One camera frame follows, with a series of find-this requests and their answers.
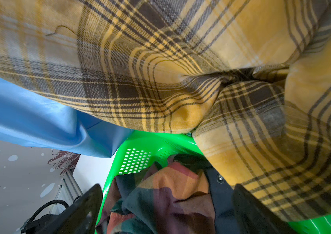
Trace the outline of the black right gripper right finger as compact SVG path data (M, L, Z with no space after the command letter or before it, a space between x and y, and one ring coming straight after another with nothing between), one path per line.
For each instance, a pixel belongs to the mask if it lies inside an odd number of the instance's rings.
M277 217L242 185L234 187L232 202L242 234L295 234L296 231Z

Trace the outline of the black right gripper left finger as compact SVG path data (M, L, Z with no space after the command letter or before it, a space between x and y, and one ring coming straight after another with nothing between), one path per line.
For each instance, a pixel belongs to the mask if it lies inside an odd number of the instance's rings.
M92 186L53 221L37 231L38 234L94 234L103 192L99 184Z

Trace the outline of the dark multicolour plaid shirt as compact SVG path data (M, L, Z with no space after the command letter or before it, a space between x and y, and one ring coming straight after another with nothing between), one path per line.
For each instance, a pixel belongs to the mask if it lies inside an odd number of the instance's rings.
M172 155L111 184L99 234L237 234L233 189L198 156Z

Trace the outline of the light blue shirt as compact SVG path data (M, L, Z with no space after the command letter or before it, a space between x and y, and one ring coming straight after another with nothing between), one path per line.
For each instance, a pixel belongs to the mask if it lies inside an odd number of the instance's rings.
M110 158L131 133L0 78L1 141Z

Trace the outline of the green plastic mesh basket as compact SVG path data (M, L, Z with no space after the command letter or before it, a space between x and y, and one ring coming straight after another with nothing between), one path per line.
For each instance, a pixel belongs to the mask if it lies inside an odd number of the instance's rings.
M166 166L168 157L176 154L203 157L191 135L134 131L113 157L110 172L103 186L102 204L105 204L115 176L138 173L154 162ZM331 234L331 215L288 224L299 234Z

